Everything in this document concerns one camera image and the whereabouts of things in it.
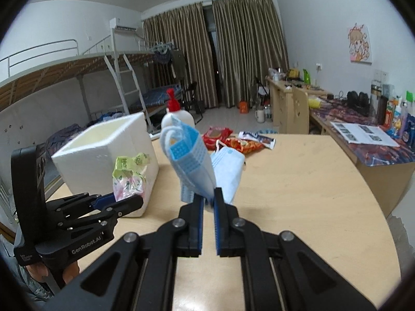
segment red snack package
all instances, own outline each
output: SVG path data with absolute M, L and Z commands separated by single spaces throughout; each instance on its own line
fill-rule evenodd
M 225 143 L 227 137 L 232 134 L 232 130 L 227 127 L 209 127 L 208 131 L 202 135 L 203 141 L 208 150 L 216 150 L 216 140 Z
M 264 148 L 264 145 L 258 143 L 257 141 L 243 140 L 234 137 L 226 139 L 225 144 L 228 147 L 236 149 L 238 152 L 241 152 L 244 155 L 257 150 L 262 150 Z

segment kettle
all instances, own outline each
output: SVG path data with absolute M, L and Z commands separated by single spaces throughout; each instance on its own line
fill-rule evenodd
M 310 85 L 311 84 L 310 74 L 308 73 L 306 69 L 303 69 L 303 72 L 304 72 L 304 83 Z

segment colorful tablecloth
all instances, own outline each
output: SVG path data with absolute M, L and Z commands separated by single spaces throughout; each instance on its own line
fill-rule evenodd
M 335 132 L 346 144 L 347 141 L 330 124 L 331 121 L 355 123 L 362 125 L 377 126 L 371 118 L 365 117 L 356 111 L 349 109 L 341 104 L 339 100 L 327 101 L 320 109 L 310 110 L 311 114 L 318 117 Z M 399 147 L 366 145 L 366 144 L 347 144 L 350 150 L 366 166 L 394 165 L 415 162 L 415 153 L 412 152 L 401 139 L 395 139 Z

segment face mask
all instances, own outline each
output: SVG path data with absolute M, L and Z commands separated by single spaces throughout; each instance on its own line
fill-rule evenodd
M 160 145 L 181 182 L 181 200 L 193 202 L 194 193 L 213 204 L 216 187 L 212 162 L 199 132 L 172 116 L 172 126 L 161 130 Z
M 222 188 L 223 201 L 232 204 L 236 190 L 241 182 L 245 156 L 220 140 L 216 141 L 216 152 L 210 155 L 216 186 Z

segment metal screw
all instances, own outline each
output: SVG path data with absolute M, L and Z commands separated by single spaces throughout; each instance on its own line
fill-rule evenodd
M 281 233 L 281 238 L 287 242 L 294 240 L 294 237 L 295 237 L 294 234 L 290 231 L 283 231 Z
M 137 239 L 137 234 L 134 232 L 128 232 L 124 235 L 123 239 L 127 243 L 134 242 Z
M 186 224 L 186 221 L 184 221 L 182 218 L 175 218 L 173 220 L 173 226 L 176 228 L 183 227 Z
M 246 221 L 242 217 L 236 217 L 232 220 L 232 224 L 235 227 L 243 227 L 245 225 Z

